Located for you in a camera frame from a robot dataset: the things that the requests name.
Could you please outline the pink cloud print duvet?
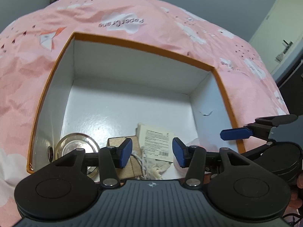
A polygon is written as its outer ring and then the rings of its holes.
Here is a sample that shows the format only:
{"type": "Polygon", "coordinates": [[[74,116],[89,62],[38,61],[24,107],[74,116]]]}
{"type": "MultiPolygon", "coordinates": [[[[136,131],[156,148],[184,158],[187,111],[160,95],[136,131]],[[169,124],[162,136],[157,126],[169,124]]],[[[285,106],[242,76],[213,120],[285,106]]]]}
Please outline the pink cloud print duvet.
{"type": "Polygon", "coordinates": [[[218,25],[160,0],[59,0],[1,32],[1,226],[20,219],[13,191],[30,171],[38,104],[71,38],[129,42],[214,72],[234,126],[288,113],[257,51],[218,25]]]}

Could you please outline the white door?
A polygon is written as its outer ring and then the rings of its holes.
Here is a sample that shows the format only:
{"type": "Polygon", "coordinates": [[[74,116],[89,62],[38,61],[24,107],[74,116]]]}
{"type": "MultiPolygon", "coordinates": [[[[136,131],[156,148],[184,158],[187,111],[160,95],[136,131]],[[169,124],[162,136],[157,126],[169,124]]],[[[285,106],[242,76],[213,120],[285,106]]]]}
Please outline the white door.
{"type": "Polygon", "coordinates": [[[249,43],[274,74],[302,38],[302,0],[276,0],[249,43]],[[283,40],[293,42],[286,54],[283,40]]]}

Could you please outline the dark furniture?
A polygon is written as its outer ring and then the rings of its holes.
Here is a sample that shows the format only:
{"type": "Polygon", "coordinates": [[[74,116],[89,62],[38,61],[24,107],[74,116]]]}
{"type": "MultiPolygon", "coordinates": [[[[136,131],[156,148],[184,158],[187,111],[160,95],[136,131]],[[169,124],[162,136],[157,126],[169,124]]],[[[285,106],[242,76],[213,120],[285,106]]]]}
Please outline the dark furniture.
{"type": "Polygon", "coordinates": [[[279,83],[279,91],[289,113],[302,115],[302,59],[288,78],[279,83]]]}

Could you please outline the orange cardboard box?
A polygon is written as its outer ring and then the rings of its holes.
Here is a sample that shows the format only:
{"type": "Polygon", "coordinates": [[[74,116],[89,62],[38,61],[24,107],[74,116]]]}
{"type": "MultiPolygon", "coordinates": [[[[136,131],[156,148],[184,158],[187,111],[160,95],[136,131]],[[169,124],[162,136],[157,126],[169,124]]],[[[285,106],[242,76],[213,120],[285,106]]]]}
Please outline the orange cardboard box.
{"type": "Polygon", "coordinates": [[[31,131],[27,165],[33,173],[55,156],[59,140],[74,132],[99,146],[152,124],[184,142],[244,152],[242,141],[223,141],[238,125],[218,71],[188,55],[142,43],[73,33],[44,85],[31,131]]]}

